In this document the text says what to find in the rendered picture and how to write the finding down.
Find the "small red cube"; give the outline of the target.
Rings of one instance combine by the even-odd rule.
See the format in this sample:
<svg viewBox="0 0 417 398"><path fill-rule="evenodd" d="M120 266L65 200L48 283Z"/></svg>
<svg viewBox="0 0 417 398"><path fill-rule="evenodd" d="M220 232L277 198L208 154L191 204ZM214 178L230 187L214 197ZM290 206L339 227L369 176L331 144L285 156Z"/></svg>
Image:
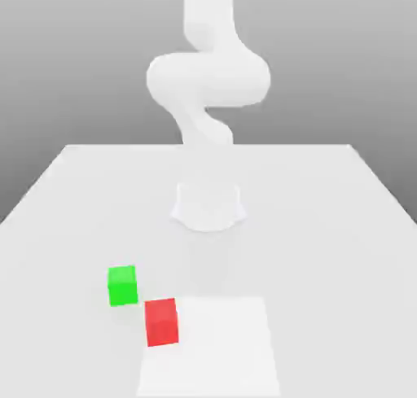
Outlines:
<svg viewBox="0 0 417 398"><path fill-rule="evenodd" d="M149 348L174 344L179 341L175 298L146 301L144 303L144 318Z"/></svg>

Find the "small green cube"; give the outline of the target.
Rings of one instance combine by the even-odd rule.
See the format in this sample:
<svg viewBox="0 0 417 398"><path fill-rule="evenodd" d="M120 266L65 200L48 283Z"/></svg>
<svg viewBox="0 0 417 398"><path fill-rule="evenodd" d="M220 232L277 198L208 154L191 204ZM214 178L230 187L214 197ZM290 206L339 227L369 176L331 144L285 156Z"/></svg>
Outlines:
<svg viewBox="0 0 417 398"><path fill-rule="evenodd" d="M108 269L108 298L111 307L138 303L138 284L134 265Z"/></svg>

